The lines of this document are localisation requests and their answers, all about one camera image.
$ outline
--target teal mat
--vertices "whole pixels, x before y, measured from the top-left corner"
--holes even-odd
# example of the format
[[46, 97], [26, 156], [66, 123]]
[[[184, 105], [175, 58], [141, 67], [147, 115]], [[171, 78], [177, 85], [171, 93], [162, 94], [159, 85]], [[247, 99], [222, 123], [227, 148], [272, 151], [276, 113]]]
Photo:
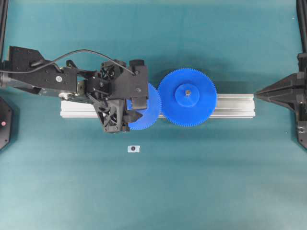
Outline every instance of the teal mat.
[[[195, 68], [219, 93], [253, 93], [298, 71], [295, 0], [84, 2], [11, 0], [5, 50], [142, 58], [154, 86], [171, 70]], [[71, 59], [82, 69], [104, 61]], [[97, 119], [61, 118], [59, 98], [14, 89], [0, 96], [15, 110], [12, 141], [0, 153], [1, 230], [307, 226], [307, 151], [282, 107], [257, 100], [254, 119], [192, 128], [159, 120], [110, 135]]]

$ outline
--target black mount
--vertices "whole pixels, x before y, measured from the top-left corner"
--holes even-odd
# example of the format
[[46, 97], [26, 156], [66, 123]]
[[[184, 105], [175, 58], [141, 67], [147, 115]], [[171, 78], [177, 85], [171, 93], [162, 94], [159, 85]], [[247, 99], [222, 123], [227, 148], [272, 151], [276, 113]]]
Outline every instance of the black mount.
[[307, 1], [297, 0], [296, 10], [303, 53], [297, 55], [299, 72], [257, 92], [257, 97], [295, 113], [297, 138], [307, 148]]

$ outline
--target screw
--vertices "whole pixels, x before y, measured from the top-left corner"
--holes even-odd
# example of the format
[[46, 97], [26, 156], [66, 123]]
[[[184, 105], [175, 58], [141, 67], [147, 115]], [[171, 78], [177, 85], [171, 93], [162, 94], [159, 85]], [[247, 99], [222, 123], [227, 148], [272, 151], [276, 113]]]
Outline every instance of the screw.
[[57, 82], [61, 82], [63, 80], [63, 78], [61, 76], [56, 76], [56, 81]]
[[186, 90], [186, 96], [189, 97], [191, 95], [191, 90]]

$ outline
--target large blue gear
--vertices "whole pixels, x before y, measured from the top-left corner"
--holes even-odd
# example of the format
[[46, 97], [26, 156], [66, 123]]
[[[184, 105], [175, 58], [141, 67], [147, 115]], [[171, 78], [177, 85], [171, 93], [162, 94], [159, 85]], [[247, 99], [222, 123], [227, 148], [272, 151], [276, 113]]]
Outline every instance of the large blue gear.
[[179, 126], [196, 126], [206, 121], [216, 107], [213, 82], [195, 69], [177, 69], [164, 77], [158, 92], [162, 113]]
[[[143, 116], [136, 122], [129, 123], [131, 130], [146, 129], [157, 121], [161, 113], [161, 98], [158, 91], [151, 84], [148, 84], [148, 98], [147, 109], [137, 110]], [[131, 100], [127, 100], [127, 108], [132, 109]]]

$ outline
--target gear teeth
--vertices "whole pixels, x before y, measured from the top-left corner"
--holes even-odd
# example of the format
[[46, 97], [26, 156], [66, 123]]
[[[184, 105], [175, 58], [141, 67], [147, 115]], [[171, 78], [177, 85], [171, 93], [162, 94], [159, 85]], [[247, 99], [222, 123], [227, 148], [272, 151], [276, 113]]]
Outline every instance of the gear teeth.
[[[205, 73], [203, 73], [203, 72], [201, 72], [201, 71], [199, 71], [199, 70], [197, 70], [197, 69], [192, 69], [192, 68], [181, 68], [181, 69], [176, 69], [176, 70], [173, 70], [173, 71], [169, 72], [169, 73], [162, 79], [162, 81], [160, 82], [159, 87], [158, 87], [158, 92], [160, 93], [160, 87], [161, 87], [161, 85], [165, 84], [165, 81], [167, 80], [167, 77], [168, 77], [169, 75], [172, 75], [172, 74], [174, 74], [174, 73], [176, 73], [176, 72], [178, 72], [178, 71], [181, 71], [181, 70], [194, 71], [194, 72], [199, 73], [199, 74], [202, 75], [202, 76], [205, 76], [205, 77], [208, 79], [208, 82], [210, 82], [209, 84], [211, 84], [212, 89], [214, 89], [215, 94], [217, 94], [216, 87], [215, 87], [214, 83], [212, 82], [212, 80], [211, 80]], [[178, 120], [175, 120], [175, 119], [170, 118], [169, 114], [167, 114], [167, 113], [165, 114], [165, 111], [162, 111], [162, 113], [164, 114], [164, 116], [166, 117], [166, 119], [167, 119], [168, 121], [170, 121], [171, 123], [173, 123], [173, 124], [175, 124], [175, 125], [177, 125], [177, 126], [181, 126], [181, 127], [192, 127], [192, 126], [200, 125], [200, 124], [202, 124], [203, 122], [205, 122], [205, 121], [210, 117], [210, 115], [211, 115], [211, 114], [209, 114], [208, 117], [205, 116], [203, 119], [200, 119], [200, 120], [197, 121], [197, 122], [185, 123], [185, 122], [180, 122], [180, 121], [178, 121]]]
[[154, 120], [150, 121], [150, 122], [147, 123], [145, 126], [132, 126], [132, 127], [130, 127], [130, 130], [143, 130], [143, 129], [149, 128], [149, 127], [152, 126], [152, 125], [158, 120], [158, 118], [159, 118], [159, 115], [160, 115], [160, 113], [161, 113], [161, 108], [162, 108], [162, 102], [161, 102], [160, 94], [159, 94], [158, 90], [157, 90], [153, 85], [151, 85], [150, 83], [148, 83], [148, 87], [151, 87], [152, 90], [154, 90], [155, 93], [156, 93], [157, 100], [158, 100], [157, 106], [158, 106], [159, 114], [157, 115], [157, 117], [156, 117]]

